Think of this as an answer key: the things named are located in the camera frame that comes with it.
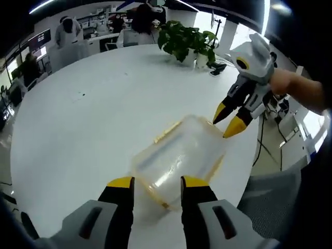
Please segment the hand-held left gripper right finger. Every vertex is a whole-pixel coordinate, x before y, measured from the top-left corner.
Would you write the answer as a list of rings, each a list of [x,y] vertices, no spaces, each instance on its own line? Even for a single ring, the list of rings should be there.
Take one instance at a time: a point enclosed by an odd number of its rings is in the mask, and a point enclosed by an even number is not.
[[[280,248],[254,229],[248,216],[227,200],[218,200],[209,184],[181,177],[182,224],[187,248]]]

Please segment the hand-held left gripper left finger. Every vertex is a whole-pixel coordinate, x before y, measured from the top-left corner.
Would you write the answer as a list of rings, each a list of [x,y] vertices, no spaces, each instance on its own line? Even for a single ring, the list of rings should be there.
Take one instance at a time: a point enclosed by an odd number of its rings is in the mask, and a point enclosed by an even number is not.
[[[61,229],[38,239],[39,248],[127,248],[133,225],[135,178],[109,182],[97,200],[89,200],[63,219]]]

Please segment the person's right hand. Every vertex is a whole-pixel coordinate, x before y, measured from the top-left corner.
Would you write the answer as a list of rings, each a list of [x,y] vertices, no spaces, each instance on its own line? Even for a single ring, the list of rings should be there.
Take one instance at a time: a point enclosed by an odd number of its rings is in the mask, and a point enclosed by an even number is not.
[[[269,81],[272,93],[275,95],[288,94],[291,89],[292,81],[296,76],[294,72],[275,68]]]

